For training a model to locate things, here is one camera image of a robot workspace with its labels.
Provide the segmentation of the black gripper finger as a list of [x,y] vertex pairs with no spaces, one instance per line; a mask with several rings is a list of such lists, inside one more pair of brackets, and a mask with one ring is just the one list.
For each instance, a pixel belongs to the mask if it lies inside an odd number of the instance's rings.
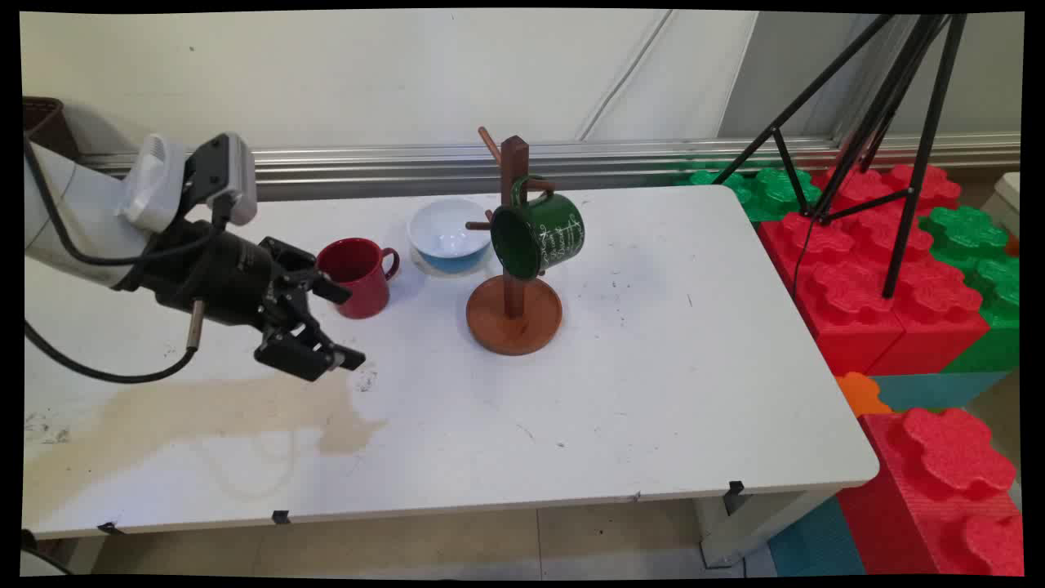
[[261,248],[273,262],[273,290],[300,289],[314,292],[332,304],[344,304],[351,298],[351,291],[318,268],[317,257],[306,250],[292,246],[280,239],[261,239]]
[[362,351],[336,344],[322,331],[305,298],[266,298],[259,316],[258,363],[314,382],[336,368],[355,371],[366,362]]

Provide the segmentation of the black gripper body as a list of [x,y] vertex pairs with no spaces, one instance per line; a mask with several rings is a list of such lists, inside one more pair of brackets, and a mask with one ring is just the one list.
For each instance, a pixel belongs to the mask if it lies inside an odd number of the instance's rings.
[[122,287],[127,292],[144,287],[157,304],[186,312],[201,299],[205,316],[224,325],[257,330],[287,325],[287,313],[273,293],[273,281],[284,271],[278,263],[284,246],[271,237],[254,244],[220,232],[208,246],[134,265]]

